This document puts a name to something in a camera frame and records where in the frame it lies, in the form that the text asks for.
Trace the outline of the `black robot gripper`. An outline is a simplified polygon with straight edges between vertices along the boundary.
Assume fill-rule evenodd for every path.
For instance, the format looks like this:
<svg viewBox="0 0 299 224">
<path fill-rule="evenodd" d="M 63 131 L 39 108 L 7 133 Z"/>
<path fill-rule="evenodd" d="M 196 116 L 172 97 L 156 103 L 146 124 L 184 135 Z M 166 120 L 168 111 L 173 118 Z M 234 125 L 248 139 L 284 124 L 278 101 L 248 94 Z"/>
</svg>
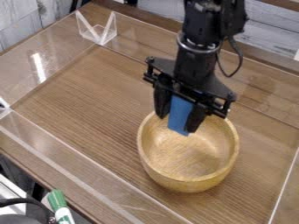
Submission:
<svg viewBox="0 0 299 224">
<path fill-rule="evenodd" d="M 153 109 L 161 119 L 169 113 L 173 95 L 192 104 L 184 130 L 193 133 L 206 116 L 226 117 L 236 94 L 214 75 L 220 42 L 194 45 L 180 33 L 177 46 L 176 60 L 145 59 L 144 80 L 153 85 Z"/>
</svg>

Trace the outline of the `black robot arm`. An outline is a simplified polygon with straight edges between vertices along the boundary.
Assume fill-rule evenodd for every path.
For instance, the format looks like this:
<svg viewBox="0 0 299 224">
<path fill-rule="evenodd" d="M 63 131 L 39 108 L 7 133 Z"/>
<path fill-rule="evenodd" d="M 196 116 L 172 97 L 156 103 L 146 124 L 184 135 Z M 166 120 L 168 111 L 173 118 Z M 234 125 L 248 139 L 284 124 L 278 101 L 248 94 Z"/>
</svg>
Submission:
<svg viewBox="0 0 299 224">
<path fill-rule="evenodd" d="M 168 128 L 189 135 L 208 116 L 224 118 L 236 94 L 216 77 L 222 68 L 220 50 L 228 42 L 241 53 L 233 36 L 248 21 L 244 0 L 182 0 L 184 20 L 173 60 L 145 59 L 144 80 L 153 85 L 153 110 Z"/>
</svg>

